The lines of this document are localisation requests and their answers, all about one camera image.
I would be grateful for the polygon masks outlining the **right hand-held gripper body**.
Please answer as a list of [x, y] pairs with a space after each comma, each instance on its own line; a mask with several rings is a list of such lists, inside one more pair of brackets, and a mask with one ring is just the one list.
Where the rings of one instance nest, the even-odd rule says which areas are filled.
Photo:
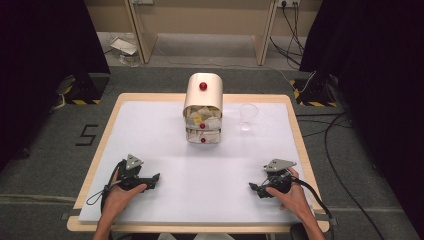
[[292, 173], [290, 167], [296, 165], [296, 162], [273, 159], [264, 166], [267, 174], [266, 186], [273, 187], [282, 193], [288, 193], [292, 184]]

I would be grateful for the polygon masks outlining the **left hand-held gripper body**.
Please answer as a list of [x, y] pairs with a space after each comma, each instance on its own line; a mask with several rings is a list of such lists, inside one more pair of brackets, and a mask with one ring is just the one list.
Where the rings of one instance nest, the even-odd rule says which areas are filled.
[[118, 186], [126, 191], [131, 190], [138, 185], [149, 185], [147, 180], [138, 176], [143, 161], [132, 154], [129, 154], [126, 159], [123, 159], [118, 164]]

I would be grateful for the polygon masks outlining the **person's right hand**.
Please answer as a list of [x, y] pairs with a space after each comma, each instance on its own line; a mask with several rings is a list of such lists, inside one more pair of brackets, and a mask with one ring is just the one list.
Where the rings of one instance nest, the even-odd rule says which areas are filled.
[[280, 210], [290, 210], [303, 223], [314, 220], [314, 215], [308, 205], [304, 190], [298, 183], [292, 183], [287, 193], [282, 193], [272, 187], [267, 187], [266, 191], [280, 200]]

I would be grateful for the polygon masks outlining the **person's left hand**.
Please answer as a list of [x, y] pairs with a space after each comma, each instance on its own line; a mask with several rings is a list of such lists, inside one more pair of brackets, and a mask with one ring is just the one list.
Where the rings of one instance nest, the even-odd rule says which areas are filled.
[[146, 188], [146, 184], [140, 184], [131, 190], [123, 190], [117, 185], [113, 186], [104, 203], [102, 218], [115, 219], [128, 203]]

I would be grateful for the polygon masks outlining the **white table mat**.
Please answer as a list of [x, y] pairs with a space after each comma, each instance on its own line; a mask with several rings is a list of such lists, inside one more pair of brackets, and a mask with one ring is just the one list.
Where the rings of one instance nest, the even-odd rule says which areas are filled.
[[260, 103], [249, 130], [240, 127], [240, 106], [224, 106], [221, 141], [196, 144], [186, 139], [180, 102], [128, 101], [115, 119], [79, 216], [84, 223], [100, 216], [96, 193], [116, 164], [128, 155], [142, 160], [141, 176], [160, 177], [155, 188], [135, 197], [119, 216], [121, 223], [285, 224], [296, 217], [276, 198], [259, 198], [273, 159], [299, 162], [288, 107]]

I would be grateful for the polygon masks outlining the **clear plastic cup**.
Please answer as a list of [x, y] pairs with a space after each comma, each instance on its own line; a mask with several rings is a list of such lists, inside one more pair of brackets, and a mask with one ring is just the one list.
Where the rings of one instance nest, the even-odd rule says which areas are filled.
[[251, 103], [242, 104], [239, 108], [240, 128], [242, 131], [249, 131], [258, 115], [258, 108]]

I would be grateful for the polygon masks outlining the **white drawer cabinet red knobs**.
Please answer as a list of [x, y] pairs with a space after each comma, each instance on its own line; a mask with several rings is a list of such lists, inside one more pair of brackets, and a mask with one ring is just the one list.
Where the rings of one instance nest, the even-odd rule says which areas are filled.
[[217, 144], [221, 141], [223, 82], [214, 73], [195, 73], [188, 82], [183, 118], [190, 143]]

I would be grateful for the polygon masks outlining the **black yellow striped stand base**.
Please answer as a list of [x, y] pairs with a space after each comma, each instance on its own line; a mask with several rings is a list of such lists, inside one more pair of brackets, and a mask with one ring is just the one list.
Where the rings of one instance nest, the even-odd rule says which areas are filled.
[[290, 80], [297, 104], [313, 107], [336, 107], [337, 101], [329, 85], [329, 77], [317, 76], [312, 72], [306, 78]]
[[99, 104], [110, 80], [110, 75], [107, 73], [89, 73], [83, 79], [70, 76], [67, 80], [69, 85], [63, 93], [67, 104]]

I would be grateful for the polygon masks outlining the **clear plastic container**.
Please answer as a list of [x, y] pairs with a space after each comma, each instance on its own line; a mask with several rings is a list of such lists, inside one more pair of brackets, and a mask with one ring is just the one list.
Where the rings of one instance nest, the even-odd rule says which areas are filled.
[[140, 57], [137, 54], [128, 55], [121, 53], [119, 55], [119, 61], [128, 67], [139, 67], [141, 65]]

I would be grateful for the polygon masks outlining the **white paper tray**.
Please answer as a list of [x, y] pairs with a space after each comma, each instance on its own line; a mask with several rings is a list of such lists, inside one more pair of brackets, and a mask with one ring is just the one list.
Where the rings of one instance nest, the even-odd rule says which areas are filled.
[[137, 46], [119, 37], [112, 40], [110, 46], [125, 54], [134, 55], [137, 52]]

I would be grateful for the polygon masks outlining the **black curtain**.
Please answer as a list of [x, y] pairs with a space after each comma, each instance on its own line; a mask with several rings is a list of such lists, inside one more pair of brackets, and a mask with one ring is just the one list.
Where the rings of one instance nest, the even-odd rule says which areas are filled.
[[108, 71], [84, 0], [0, 0], [0, 171], [32, 140], [61, 81]]
[[301, 68], [337, 77], [377, 168], [424, 239], [424, 0], [322, 0]]

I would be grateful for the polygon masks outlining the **light wooden desk frame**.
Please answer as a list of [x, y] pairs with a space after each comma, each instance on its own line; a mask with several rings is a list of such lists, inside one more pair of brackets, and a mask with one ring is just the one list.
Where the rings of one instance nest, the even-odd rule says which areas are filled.
[[144, 64], [160, 34], [250, 36], [265, 62], [277, 0], [124, 0]]

